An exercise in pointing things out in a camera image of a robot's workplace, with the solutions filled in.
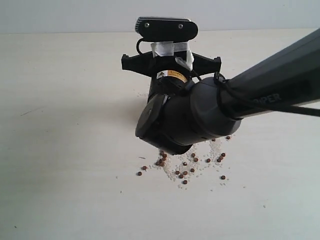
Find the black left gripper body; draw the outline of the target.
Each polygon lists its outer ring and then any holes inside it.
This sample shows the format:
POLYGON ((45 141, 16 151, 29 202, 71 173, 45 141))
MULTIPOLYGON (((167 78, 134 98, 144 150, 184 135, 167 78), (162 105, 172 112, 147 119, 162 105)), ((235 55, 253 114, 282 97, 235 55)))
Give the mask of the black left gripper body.
POLYGON ((213 74, 221 70, 221 58, 213 59, 193 53, 192 69, 186 65, 186 51, 175 52, 173 56, 154 56, 151 51, 121 58, 123 70, 151 78, 148 100, 155 95, 185 95, 194 84, 192 78, 213 74))

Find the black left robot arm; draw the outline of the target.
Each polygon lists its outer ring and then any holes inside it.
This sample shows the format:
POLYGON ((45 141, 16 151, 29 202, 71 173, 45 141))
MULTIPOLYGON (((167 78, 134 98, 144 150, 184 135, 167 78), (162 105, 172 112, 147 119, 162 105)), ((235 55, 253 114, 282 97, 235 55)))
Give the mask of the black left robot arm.
POLYGON ((226 79, 221 59, 194 55, 175 33, 151 36, 150 52, 123 55, 123 70, 150 77, 147 104, 135 135, 171 155, 195 143, 233 134, 242 119, 268 111, 319 116, 306 104, 320 99, 320 32, 315 30, 243 73, 226 79))

